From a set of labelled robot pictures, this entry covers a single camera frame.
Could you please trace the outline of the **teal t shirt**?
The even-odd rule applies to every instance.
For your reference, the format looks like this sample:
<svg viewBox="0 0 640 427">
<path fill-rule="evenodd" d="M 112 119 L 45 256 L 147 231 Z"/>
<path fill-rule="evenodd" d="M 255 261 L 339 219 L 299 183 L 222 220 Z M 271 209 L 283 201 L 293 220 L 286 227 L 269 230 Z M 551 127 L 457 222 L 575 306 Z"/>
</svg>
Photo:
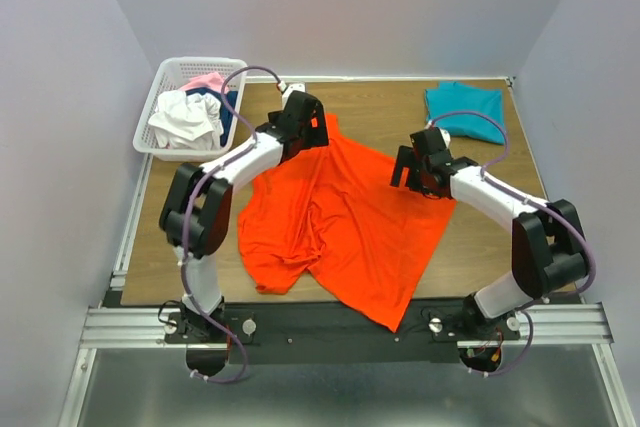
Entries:
<svg viewBox="0 0 640 427">
<path fill-rule="evenodd" d="M 504 144 L 504 101 L 501 90 L 482 89 L 460 82 L 440 82 L 425 91 L 427 121 L 451 136 Z"/>
</svg>

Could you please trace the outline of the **orange t shirt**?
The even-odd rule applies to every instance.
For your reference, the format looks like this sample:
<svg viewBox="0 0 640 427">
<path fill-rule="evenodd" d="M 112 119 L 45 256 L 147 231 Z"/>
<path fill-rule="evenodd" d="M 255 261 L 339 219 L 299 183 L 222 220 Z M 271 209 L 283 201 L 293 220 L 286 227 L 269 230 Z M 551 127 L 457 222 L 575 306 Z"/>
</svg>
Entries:
<svg viewBox="0 0 640 427">
<path fill-rule="evenodd" d="M 396 331 L 444 235 L 455 201 L 394 188 L 391 157 L 344 136 L 256 177 L 238 217 L 242 262 L 262 294 L 304 274 L 346 306 Z"/>
</svg>

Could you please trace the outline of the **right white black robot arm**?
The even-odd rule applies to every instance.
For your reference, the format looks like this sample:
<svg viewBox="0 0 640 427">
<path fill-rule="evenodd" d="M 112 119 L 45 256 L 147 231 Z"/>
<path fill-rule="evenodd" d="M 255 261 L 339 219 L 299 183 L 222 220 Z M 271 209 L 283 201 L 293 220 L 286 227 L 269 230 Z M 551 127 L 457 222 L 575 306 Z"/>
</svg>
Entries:
<svg viewBox="0 0 640 427">
<path fill-rule="evenodd" d="M 512 311 L 528 307 L 576 281 L 590 281 L 594 261 L 573 204 L 530 196 L 491 175 L 468 157 L 454 157 L 444 131 L 431 126 L 398 148 L 390 185 L 463 202 L 511 234 L 510 271 L 468 295 L 446 327 L 485 337 Z"/>
</svg>

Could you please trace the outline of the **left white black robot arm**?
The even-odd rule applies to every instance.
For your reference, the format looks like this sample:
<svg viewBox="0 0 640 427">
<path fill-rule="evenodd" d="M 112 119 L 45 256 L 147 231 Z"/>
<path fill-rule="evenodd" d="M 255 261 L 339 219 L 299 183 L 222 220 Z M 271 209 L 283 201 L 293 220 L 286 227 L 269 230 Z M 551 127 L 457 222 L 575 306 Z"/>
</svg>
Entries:
<svg viewBox="0 0 640 427">
<path fill-rule="evenodd" d="M 174 174 L 159 226 L 174 249 L 184 294 L 179 314 L 159 319 L 167 342 L 210 343 L 221 332 L 214 254 L 229 231 L 234 193 L 300 152 L 329 144 L 320 100 L 293 88 L 282 97 L 283 108 L 239 147 L 200 166 L 183 163 Z"/>
</svg>

